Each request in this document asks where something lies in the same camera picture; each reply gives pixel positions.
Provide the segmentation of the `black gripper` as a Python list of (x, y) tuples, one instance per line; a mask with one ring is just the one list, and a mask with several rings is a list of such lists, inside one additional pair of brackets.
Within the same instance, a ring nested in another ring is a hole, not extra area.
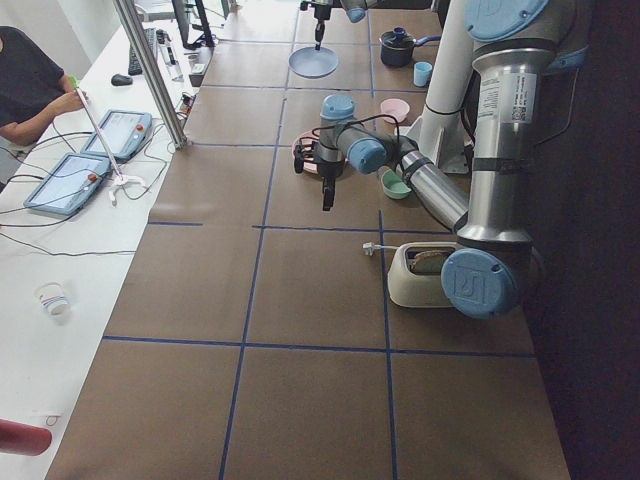
[(320, 141), (311, 141), (308, 144), (297, 142), (293, 146), (293, 158), (297, 174), (306, 170), (323, 177), (322, 210), (330, 211), (334, 205), (335, 178), (341, 177), (345, 170), (345, 155), (337, 148), (329, 148)]

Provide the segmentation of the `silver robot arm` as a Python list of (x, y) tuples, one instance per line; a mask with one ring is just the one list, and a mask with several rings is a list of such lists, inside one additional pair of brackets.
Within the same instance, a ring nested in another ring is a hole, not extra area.
[(311, 164), (330, 209), (346, 167), (389, 167), (452, 242), (400, 246), (391, 300), (453, 307), (478, 319), (512, 311), (529, 278), (532, 241), (521, 217), (536, 103), (546, 75), (577, 70), (588, 48), (590, 1), (453, 1), (444, 20), (425, 106), (407, 134), (366, 129), (354, 101), (328, 96), (317, 139), (294, 151)]

